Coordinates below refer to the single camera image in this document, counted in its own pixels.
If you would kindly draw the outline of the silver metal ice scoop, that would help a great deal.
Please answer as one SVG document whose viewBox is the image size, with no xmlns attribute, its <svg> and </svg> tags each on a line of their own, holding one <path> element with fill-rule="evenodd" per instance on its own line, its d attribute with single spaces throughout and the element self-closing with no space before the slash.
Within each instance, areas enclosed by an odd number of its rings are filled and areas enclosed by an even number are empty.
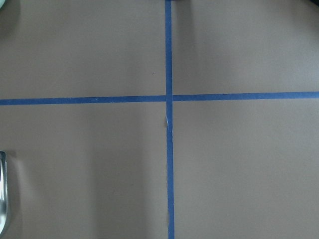
<svg viewBox="0 0 319 239">
<path fill-rule="evenodd" d="M 0 235 L 5 232 L 9 214 L 6 153 L 0 152 Z"/>
</svg>

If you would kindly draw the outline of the green ceramic bowl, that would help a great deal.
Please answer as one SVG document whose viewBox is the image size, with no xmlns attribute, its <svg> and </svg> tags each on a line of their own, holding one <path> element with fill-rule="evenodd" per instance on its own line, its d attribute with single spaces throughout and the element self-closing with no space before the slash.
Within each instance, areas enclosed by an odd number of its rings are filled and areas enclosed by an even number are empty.
<svg viewBox="0 0 319 239">
<path fill-rule="evenodd" d="M 0 0 L 0 8 L 2 8 L 2 6 L 4 5 L 5 0 Z"/>
</svg>

